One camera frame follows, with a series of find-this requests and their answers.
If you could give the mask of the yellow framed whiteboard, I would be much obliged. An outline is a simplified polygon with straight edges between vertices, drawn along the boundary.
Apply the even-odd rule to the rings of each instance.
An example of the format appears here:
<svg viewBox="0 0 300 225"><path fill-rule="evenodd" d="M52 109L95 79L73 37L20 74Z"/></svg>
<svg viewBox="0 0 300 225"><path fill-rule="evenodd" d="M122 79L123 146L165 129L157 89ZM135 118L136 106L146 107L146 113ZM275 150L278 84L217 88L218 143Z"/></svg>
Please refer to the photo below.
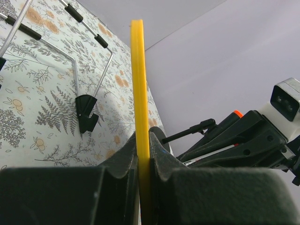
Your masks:
<svg viewBox="0 0 300 225"><path fill-rule="evenodd" d="M143 20L131 21L131 67L141 223L151 225L150 144Z"/></svg>

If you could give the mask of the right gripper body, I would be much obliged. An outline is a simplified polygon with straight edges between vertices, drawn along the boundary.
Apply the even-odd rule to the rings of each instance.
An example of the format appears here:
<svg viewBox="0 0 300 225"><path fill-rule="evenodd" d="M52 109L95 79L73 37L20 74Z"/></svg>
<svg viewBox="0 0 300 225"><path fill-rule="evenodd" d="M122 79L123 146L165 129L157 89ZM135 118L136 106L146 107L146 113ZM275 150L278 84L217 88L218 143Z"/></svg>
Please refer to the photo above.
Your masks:
<svg viewBox="0 0 300 225"><path fill-rule="evenodd" d="M292 184L300 185L300 137L298 136L293 141L289 142L282 150L283 160L280 162L277 169L287 173L290 171L294 178Z"/></svg>

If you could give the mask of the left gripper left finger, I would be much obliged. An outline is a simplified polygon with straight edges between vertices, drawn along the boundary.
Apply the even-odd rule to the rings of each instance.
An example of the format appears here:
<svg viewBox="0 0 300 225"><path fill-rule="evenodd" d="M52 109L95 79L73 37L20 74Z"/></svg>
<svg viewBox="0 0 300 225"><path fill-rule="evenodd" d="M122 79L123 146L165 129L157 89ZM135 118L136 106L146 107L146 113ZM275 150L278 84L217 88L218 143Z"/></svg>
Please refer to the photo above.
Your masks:
<svg viewBox="0 0 300 225"><path fill-rule="evenodd" d="M104 169L97 205L98 225L138 224L138 157L136 138L100 164Z"/></svg>

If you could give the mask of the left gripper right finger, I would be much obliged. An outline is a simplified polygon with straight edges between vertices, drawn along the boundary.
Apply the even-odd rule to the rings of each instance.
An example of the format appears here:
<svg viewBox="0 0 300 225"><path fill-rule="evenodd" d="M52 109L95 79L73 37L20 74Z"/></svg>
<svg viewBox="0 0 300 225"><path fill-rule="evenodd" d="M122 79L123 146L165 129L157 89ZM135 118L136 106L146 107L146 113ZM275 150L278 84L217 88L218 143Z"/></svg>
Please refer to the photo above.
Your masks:
<svg viewBox="0 0 300 225"><path fill-rule="evenodd" d="M170 224L178 209L173 172L185 166L150 132L150 187L154 225Z"/></svg>

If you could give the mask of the red whiteboard marker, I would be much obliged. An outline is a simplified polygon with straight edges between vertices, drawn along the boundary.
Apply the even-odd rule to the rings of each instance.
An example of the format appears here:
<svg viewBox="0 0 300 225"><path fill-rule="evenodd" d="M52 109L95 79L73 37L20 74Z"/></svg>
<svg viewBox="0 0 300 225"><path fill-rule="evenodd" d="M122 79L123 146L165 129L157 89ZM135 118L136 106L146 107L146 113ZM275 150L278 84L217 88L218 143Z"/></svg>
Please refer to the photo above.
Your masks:
<svg viewBox="0 0 300 225"><path fill-rule="evenodd" d="M193 158L193 159L190 159L190 160L188 160L188 161L185 161L183 164L184 164L184 165L190 165L190 164L195 163L195 162L197 162L197 161L199 161L199 160L201 160L201 159L203 159L203 158L207 158L207 157L209 157L209 156L212 156L212 155L214 155L214 154L220 153L220 152L222 152L222 151L228 150L228 149L233 148L233 147L236 147L236 146L238 146L238 144L229 145L229 146L227 146L227 147L224 147L224 148L222 148L222 149L216 150L216 151L214 151L214 152L207 153L207 154L204 154L204 155L202 155L202 156L198 156L198 157L196 157L196 158Z"/></svg>

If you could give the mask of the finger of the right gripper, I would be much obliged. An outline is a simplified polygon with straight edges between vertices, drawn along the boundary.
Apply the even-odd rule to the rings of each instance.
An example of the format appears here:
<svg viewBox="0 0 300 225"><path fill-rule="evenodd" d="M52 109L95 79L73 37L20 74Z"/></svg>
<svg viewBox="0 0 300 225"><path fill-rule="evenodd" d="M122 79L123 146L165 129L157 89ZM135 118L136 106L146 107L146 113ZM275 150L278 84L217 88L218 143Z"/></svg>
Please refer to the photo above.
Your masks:
<svg viewBox="0 0 300 225"><path fill-rule="evenodd" d="M211 141L181 154L177 159L186 162L230 145L246 143L255 136L258 128L265 122L265 118L258 111L249 111Z"/></svg>
<svg viewBox="0 0 300 225"><path fill-rule="evenodd" d="M280 153L287 144L287 138L266 121L253 138L243 144L203 158L189 165L196 167L267 167L283 158Z"/></svg>

